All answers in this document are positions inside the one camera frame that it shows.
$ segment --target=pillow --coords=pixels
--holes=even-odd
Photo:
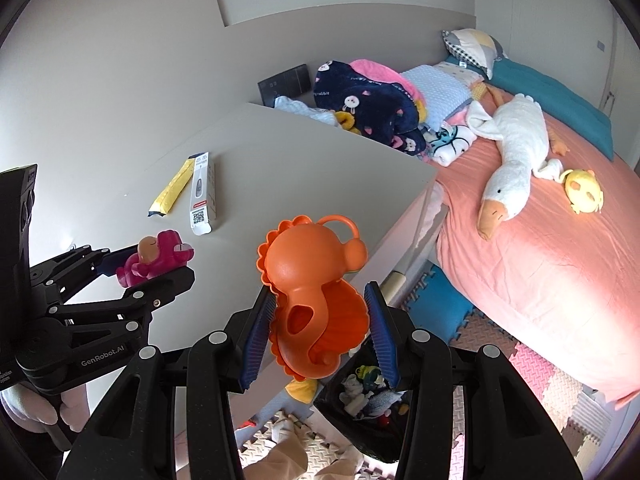
[[[486,84],[484,83],[484,80],[482,80],[481,82],[476,83],[471,87],[471,98],[474,101],[479,101],[484,97],[484,94],[486,94],[486,91],[487,91]]]
[[[431,65],[420,65],[402,76],[424,95],[430,130],[439,132],[444,120],[471,102],[471,92],[460,81]]]
[[[442,39],[455,58],[481,68],[489,79],[494,76],[494,61],[505,57],[502,46],[495,38],[474,28],[452,32],[443,30]]]
[[[447,61],[456,62],[453,57],[447,58]],[[530,95],[540,103],[543,111],[566,124],[598,148],[609,160],[613,160],[611,121],[590,102],[569,90],[561,82],[529,66],[504,59],[495,65],[491,83],[510,94]]]
[[[472,88],[476,83],[484,81],[484,77],[482,77],[478,72],[464,68],[457,63],[453,64],[448,61],[441,61],[437,65],[434,65],[434,67],[455,77],[467,88]]]

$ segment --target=white desk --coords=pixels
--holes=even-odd
[[[148,218],[148,207],[187,157],[204,151],[211,153],[216,164],[218,219],[213,232],[201,237],[191,232],[188,189],[167,216]],[[370,280],[381,283],[415,245],[435,173],[420,160],[369,139],[308,118],[244,104],[158,160],[131,183],[126,194],[108,200],[103,211],[87,215],[74,242],[116,250],[171,228],[194,247],[193,288],[156,311],[149,331],[149,342],[169,351],[191,346],[224,328],[234,312],[253,306],[262,286],[255,268],[256,249],[283,219],[300,214],[313,219],[342,214],[353,219],[370,260],[351,277],[351,283],[358,290]],[[329,226],[343,240],[351,237],[345,226]],[[121,294],[115,278],[101,277],[74,301]],[[254,386],[244,396],[233,396],[235,420],[246,420],[287,383],[272,361],[268,354]],[[110,374],[90,383],[91,407],[114,377]]]

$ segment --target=white towel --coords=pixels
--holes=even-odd
[[[294,101],[284,95],[276,97],[274,108],[276,108],[276,110],[282,110],[283,112],[309,117],[315,121],[328,124],[329,126],[337,126],[340,128],[340,123],[338,119],[335,118],[333,112],[324,110],[324,108],[310,108],[302,101]]]

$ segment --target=pink bedsheet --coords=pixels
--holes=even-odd
[[[482,103],[493,113],[490,96]],[[532,178],[522,213],[485,242],[476,219],[500,155],[478,139],[438,167],[450,207],[438,258],[456,289],[507,332],[621,406],[640,391],[640,178],[546,119],[571,149],[565,168],[595,171],[602,212],[577,215],[563,186]]]

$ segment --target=yellow plush toy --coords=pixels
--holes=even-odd
[[[353,126],[356,123],[356,118],[349,112],[334,112],[336,120],[340,123],[343,130],[347,130],[352,134],[360,135],[360,130]]]
[[[591,170],[566,170],[560,175],[564,190],[576,214],[600,211],[604,204],[604,193]]]
[[[314,397],[316,396],[316,391],[318,390],[318,380],[305,379],[302,382],[293,380],[289,384],[287,384],[287,386],[285,386],[285,390],[298,402],[302,402],[303,404],[311,404],[314,400]]]

